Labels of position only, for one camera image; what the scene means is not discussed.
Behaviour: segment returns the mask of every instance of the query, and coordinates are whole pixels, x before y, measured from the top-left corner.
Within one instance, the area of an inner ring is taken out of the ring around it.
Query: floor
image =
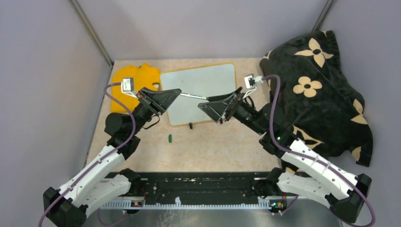
[[[235,65],[237,85],[245,87],[245,75],[262,75],[259,61],[260,58],[116,61],[112,76],[123,67],[140,66],[144,62],[161,72],[231,62]],[[262,84],[251,97],[256,109],[263,107],[269,100],[267,84]],[[109,113],[110,99],[105,98],[87,163],[110,139],[104,132]],[[172,134],[172,143],[168,142],[169,134]],[[137,136],[141,138],[137,150],[115,171],[130,168],[141,172],[241,172],[269,171],[279,166],[278,159],[259,144],[261,136],[234,118],[224,124],[195,124],[191,130],[188,126],[171,126],[164,114],[159,124],[149,130],[142,129]]]

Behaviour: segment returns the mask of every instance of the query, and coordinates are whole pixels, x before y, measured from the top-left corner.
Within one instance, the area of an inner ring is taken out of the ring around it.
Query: yellow fabric
[[[130,65],[118,70],[116,74],[113,76],[112,82],[113,83],[121,82],[122,78],[124,77],[134,78],[134,89],[136,91],[141,90],[143,87],[156,91],[157,88],[154,87],[154,84],[157,83],[160,85],[159,69],[153,68],[146,63],[144,63],[140,67],[135,67]],[[112,96],[115,97],[120,102],[122,102],[124,105],[126,105],[131,111],[133,111],[134,108],[139,104],[138,99],[121,93],[120,86],[112,87]],[[112,113],[126,112],[124,108],[122,108],[114,101],[112,101],[110,111]]]

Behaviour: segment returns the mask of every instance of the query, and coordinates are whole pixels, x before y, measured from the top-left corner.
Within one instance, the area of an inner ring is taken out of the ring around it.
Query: metal pole
[[[324,5],[324,8],[322,12],[320,13],[319,18],[316,21],[316,24],[314,25],[312,32],[320,30],[320,27],[322,26],[322,23],[324,19],[326,18],[327,14],[329,13],[330,8],[334,5],[334,3],[337,0],[327,0],[326,5]]]
[[[92,25],[90,24],[88,18],[86,17],[84,11],[82,10],[80,4],[77,2],[77,0],[69,0],[71,3],[71,6],[74,8],[75,12],[77,13],[79,19],[81,20],[82,24],[84,25],[86,31],[92,38],[93,42],[95,43],[97,49],[103,56],[103,58],[106,60],[107,64],[109,64],[110,67],[114,65],[114,62],[110,58],[109,54],[107,53],[105,47],[103,46],[102,42],[100,41],[99,37],[97,36],[95,30],[93,29]]]

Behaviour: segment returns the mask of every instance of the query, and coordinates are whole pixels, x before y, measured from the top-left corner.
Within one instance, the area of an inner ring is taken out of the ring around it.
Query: gray wall
[[[326,0],[78,0],[113,60],[261,57]]]
[[[66,0],[2,0],[0,53],[0,225],[36,226],[82,168],[109,69]]]
[[[375,226],[401,226],[400,112],[401,112],[401,1],[339,0],[323,30],[334,30],[342,69],[349,83],[364,96],[364,116],[374,136],[370,168],[356,166],[350,157],[339,166],[373,179],[369,200],[375,208]],[[370,220],[364,207],[358,220]]]

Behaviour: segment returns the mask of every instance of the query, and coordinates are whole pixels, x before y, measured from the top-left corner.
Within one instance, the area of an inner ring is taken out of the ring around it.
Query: black blanket
[[[363,116],[365,100],[341,72],[332,31],[302,35],[269,51],[260,62],[265,76],[281,78],[278,106],[284,127],[325,158],[348,150],[363,166],[372,157],[372,132]],[[271,81],[270,100],[276,87]]]

